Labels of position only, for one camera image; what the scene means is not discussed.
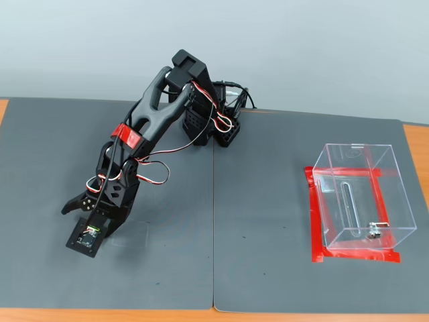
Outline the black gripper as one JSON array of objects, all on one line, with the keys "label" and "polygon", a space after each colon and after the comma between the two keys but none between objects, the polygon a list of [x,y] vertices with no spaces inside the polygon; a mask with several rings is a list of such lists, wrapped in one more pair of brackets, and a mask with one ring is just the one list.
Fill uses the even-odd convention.
[{"label": "black gripper", "polygon": [[119,180],[110,180],[107,187],[100,195],[90,191],[83,192],[66,202],[61,214],[80,209],[92,211],[98,197],[101,197],[93,211],[93,222],[105,222],[103,224],[104,238],[108,238],[120,228],[128,218],[136,194],[139,181],[121,177]]}]

